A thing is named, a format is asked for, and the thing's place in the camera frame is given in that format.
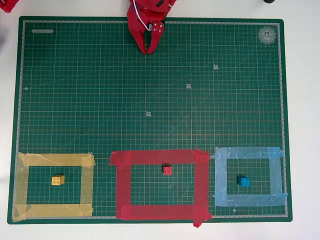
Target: blue cube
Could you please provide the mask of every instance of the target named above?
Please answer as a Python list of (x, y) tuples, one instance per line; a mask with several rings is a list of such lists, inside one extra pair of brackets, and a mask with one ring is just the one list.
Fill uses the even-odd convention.
[(238, 176), (238, 184), (241, 187), (249, 187), (250, 186), (250, 178), (245, 176)]

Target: cutting mat logo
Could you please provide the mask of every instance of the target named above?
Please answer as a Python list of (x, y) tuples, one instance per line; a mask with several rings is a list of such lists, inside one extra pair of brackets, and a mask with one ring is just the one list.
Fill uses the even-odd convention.
[(259, 31), (259, 39), (264, 44), (273, 44), (276, 40), (276, 33), (272, 27), (263, 27)]

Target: blue masking tape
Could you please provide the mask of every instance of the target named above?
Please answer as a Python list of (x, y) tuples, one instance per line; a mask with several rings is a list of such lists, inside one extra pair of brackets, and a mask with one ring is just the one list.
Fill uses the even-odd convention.
[(215, 148), (214, 205), (227, 206), (227, 149)]
[[(217, 207), (284, 206), (288, 194), (282, 193), (281, 160), (279, 147), (223, 147), (215, 148), (214, 205)], [(270, 192), (261, 195), (227, 195), (227, 159), (268, 159)]]
[(284, 206), (288, 194), (227, 195), (228, 207)]
[[(280, 147), (223, 147), (227, 149), (227, 159), (269, 159), (281, 158), (283, 152)], [(217, 151), (211, 158), (217, 158)]]
[(270, 193), (281, 194), (282, 193), (282, 179), (281, 179), (281, 162), (280, 158), (270, 158)]

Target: tape strip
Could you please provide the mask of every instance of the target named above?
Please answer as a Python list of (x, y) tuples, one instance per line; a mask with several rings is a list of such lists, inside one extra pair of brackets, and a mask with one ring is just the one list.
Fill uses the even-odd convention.
[[(92, 215), (94, 157), (86, 154), (18, 153), (13, 222), (28, 217), (89, 217)], [(82, 166), (80, 204), (27, 204), (29, 166)]]
[(224, 207), (284, 206), (287, 196), (287, 193), (265, 195), (228, 195), (227, 205)]
[(215, 148), (214, 205), (227, 206), (227, 149)]
[(115, 218), (121, 219), (123, 206), (131, 204), (131, 166), (117, 166), (115, 188)]
[(93, 212), (90, 204), (18, 204), (15, 208), (21, 220), (42, 217), (87, 217)]
[[(116, 218), (123, 220), (193, 219), (199, 227), (212, 218), (208, 212), (209, 161), (206, 151), (137, 150), (114, 151), (110, 165), (116, 165)], [(131, 165), (195, 163), (194, 205), (131, 205)]]
[(193, 220), (193, 205), (125, 205), (123, 220)]
[(93, 166), (95, 164), (93, 156), (85, 154), (24, 154), (23, 161), (29, 162), (29, 166)]
[(194, 152), (191, 149), (113, 151), (110, 165), (192, 164)]
[(270, 167), (270, 193), (282, 193), (282, 178), (281, 178), (281, 162), (280, 158), (269, 158)]
[(13, 222), (24, 220), (27, 212), (27, 194), (29, 177), (29, 159), (23, 153), (18, 153), (16, 163), (15, 194), (13, 203)]
[[(280, 147), (222, 147), (227, 150), (228, 159), (269, 159), (281, 158), (283, 152)], [(212, 159), (219, 157), (217, 152)]]

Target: red masking tape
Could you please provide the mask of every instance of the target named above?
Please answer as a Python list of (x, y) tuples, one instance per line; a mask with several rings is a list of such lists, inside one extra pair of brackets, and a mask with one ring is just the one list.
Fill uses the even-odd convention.
[[(114, 151), (110, 165), (116, 166), (115, 217), (123, 220), (193, 220), (198, 228), (212, 218), (208, 212), (209, 161), (209, 153), (199, 149)], [(195, 163), (193, 205), (131, 205), (131, 165), (190, 163)]]

